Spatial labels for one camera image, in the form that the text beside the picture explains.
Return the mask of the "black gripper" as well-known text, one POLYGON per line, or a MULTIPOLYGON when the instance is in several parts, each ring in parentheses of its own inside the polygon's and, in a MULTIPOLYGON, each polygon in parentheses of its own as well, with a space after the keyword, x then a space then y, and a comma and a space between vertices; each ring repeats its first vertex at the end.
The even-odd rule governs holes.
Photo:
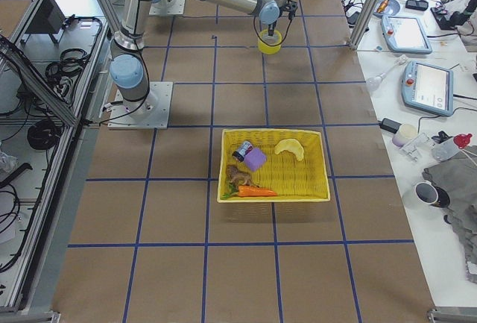
POLYGON ((269 28, 275 28, 277 26, 277 22, 281 18, 287 18, 289 23, 291 23, 298 9, 298 4, 295 0, 282 0, 278 2, 277 5, 278 5, 277 18, 268 26, 269 28))

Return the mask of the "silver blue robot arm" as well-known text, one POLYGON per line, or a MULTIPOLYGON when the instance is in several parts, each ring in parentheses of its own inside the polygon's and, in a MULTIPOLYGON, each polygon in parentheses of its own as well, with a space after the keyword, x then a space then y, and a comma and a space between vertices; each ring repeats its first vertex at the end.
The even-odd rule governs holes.
MULTIPOLYGON (((294 18, 297 3, 292 0, 198 0, 228 7, 254 17, 266 26, 259 41, 272 47, 284 40, 275 27, 277 20, 287 13, 294 18)), ((148 70, 142 57, 145 46, 145 24, 153 0, 125 0, 121 25, 111 43, 113 61, 110 74, 113 78, 127 113, 146 113, 155 103, 151 94, 148 70)))

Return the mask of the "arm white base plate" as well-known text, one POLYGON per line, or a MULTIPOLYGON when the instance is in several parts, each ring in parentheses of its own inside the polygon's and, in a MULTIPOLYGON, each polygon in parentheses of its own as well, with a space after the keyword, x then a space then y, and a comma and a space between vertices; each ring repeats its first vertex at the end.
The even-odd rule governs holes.
POLYGON ((152 81, 145 103, 123 101, 122 94, 116 90, 115 100, 121 104, 111 110, 112 119, 107 122, 109 128, 117 130, 166 129, 173 83, 170 81, 152 81))
POLYGON ((151 16, 182 16, 186 0, 153 0, 149 14, 151 16))

